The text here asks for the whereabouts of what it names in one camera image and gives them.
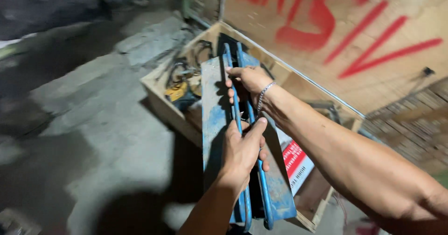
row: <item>wooden crate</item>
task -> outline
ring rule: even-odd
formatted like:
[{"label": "wooden crate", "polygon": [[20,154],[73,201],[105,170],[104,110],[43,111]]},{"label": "wooden crate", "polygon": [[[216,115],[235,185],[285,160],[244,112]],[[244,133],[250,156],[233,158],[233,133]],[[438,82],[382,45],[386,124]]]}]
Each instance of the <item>wooden crate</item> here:
[{"label": "wooden crate", "polygon": [[[191,42],[189,42],[181,51],[181,55],[193,63],[193,47],[199,40],[207,40],[212,42],[213,49],[216,51],[219,33],[227,34],[236,40],[245,44],[249,50],[248,53],[260,62],[264,63],[270,70],[279,86],[293,94],[295,97],[304,101],[331,100],[339,111],[342,124],[354,131],[359,128],[361,116],[343,105],[327,92],[311,83],[305,77],[288,68],[281,60],[271,55],[266,50],[259,48],[249,38],[239,33],[229,25],[223,22],[217,22],[207,31],[201,33]],[[202,146],[202,122],[201,115],[196,112],[182,113],[174,107],[164,97],[165,83],[168,79],[166,66],[169,61],[157,67],[154,71],[141,79],[144,87],[148,92],[149,104],[153,112],[165,123],[178,130],[181,134],[192,141],[196,146]],[[305,227],[314,232],[320,222],[325,207],[332,196],[333,188],[323,178],[317,169],[311,173],[304,185],[294,197],[294,202],[298,209],[296,219],[291,222]]]}]

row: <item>plywood board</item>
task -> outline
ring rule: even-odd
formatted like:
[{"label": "plywood board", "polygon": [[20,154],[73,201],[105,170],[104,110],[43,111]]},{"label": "plywood board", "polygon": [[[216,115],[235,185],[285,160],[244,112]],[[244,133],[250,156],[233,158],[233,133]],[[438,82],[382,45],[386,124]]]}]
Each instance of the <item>plywood board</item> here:
[{"label": "plywood board", "polygon": [[225,0],[223,20],[363,114],[448,74],[448,0]]}]

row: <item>concrete floor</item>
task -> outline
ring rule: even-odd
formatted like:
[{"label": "concrete floor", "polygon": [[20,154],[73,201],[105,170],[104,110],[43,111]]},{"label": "concrete floor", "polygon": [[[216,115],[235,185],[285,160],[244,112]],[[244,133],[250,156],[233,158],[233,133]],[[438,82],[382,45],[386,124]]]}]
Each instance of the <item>concrete floor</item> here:
[{"label": "concrete floor", "polygon": [[[130,36],[169,16],[144,13],[120,29]],[[131,66],[112,50],[30,86],[29,97],[51,120],[3,146],[18,155],[0,166],[0,209],[22,211],[44,234],[174,233],[202,194],[202,154],[148,110],[139,83],[148,66]],[[346,208],[349,221],[364,216]],[[342,234],[343,219],[332,200],[316,234]],[[254,221],[250,232],[309,233],[286,221],[271,232]]]}]

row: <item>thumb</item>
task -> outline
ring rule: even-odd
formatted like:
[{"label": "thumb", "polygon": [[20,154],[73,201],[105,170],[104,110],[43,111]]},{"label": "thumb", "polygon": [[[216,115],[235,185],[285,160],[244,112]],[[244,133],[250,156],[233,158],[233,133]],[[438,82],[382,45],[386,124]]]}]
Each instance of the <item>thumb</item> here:
[{"label": "thumb", "polygon": [[260,143],[260,138],[263,135],[264,130],[267,126],[267,119],[262,117],[255,122],[250,131],[246,134],[244,139],[249,139],[256,143]]},{"label": "thumb", "polygon": [[237,78],[241,78],[241,74],[243,73],[244,68],[241,67],[227,67],[226,71],[228,74],[233,75]]}]

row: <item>blue pallet jack handle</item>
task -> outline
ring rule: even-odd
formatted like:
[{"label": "blue pallet jack handle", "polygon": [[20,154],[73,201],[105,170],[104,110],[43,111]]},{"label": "blue pallet jack handle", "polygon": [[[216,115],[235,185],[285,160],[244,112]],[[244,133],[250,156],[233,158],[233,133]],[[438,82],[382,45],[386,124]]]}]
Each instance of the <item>blue pallet jack handle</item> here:
[{"label": "blue pallet jack handle", "polygon": [[[230,47],[228,44],[224,44],[225,49],[227,51],[227,54],[225,54],[227,58],[227,62],[230,67],[233,67],[232,65],[232,57],[230,54]],[[240,105],[238,104],[238,95],[237,90],[235,89],[235,86],[232,84],[233,89],[233,118],[237,122],[238,131],[240,134],[243,134],[243,130],[241,128],[241,116],[240,116]],[[250,203],[250,192],[249,192],[249,186],[246,187],[244,192],[242,193],[244,195],[244,206],[245,206],[245,223],[244,223],[244,232],[249,232],[250,226],[252,225],[252,206]]]},{"label": "blue pallet jack handle", "polygon": [[[238,54],[237,54],[238,65],[240,67],[246,67],[247,64],[245,63],[245,60],[244,60],[243,49],[242,49],[242,45],[240,42],[237,43],[237,47],[238,47]],[[248,95],[246,104],[247,104],[247,110],[249,113],[249,124],[252,126],[255,123],[255,114],[254,114],[254,108],[252,107],[250,100],[251,100],[250,95]],[[274,217],[272,214],[271,196],[269,195],[269,188],[267,186],[266,174],[262,168],[263,161],[258,159],[257,164],[258,164],[258,171],[259,171],[259,175],[260,175],[261,193],[262,193],[262,200],[263,200],[263,207],[264,207],[264,226],[268,230],[272,230],[274,228]]]}]

